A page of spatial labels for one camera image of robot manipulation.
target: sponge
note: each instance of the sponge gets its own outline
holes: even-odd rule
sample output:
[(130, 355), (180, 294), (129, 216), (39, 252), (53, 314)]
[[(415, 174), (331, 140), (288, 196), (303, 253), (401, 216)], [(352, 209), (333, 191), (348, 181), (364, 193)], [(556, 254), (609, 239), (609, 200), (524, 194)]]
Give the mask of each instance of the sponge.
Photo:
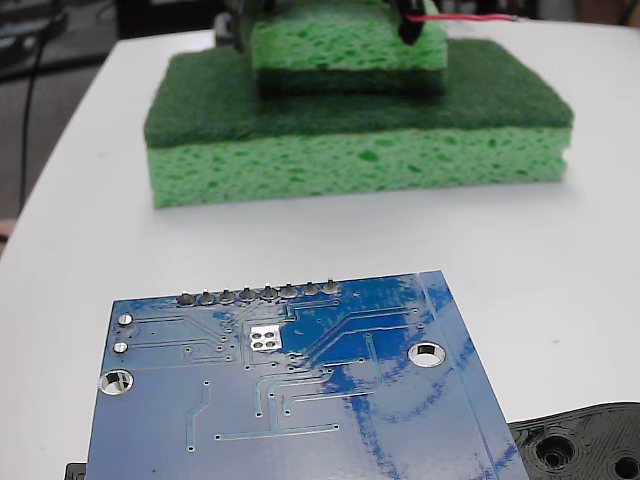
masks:
[(442, 97), (260, 99), (231, 48), (174, 58), (145, 127), (155, 204), (559, 181), (571, 109), (495, 43), (449, 52)]
[[(426, 2), (429, 13), (437, 13)], [(280, 2), (253, 30), (253, 68), (269, 93), (414, 90), (442, 92), (446, 27), (427, 22), (415, 45), (380, 0)]]

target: table surface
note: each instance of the table surface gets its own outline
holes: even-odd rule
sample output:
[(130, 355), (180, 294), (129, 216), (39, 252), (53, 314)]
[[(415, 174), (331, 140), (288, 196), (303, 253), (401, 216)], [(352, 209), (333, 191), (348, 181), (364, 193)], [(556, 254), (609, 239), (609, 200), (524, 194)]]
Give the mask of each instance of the table surface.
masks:
[(442, 269), (508, 421), (640, 401), (640, 31), (465, 26), (576, 113), (566, 179), (154, 210), (142, 125), (169, 57), (121, 42), (0, 261), (0, 478), (86, 461), (114, 299)]

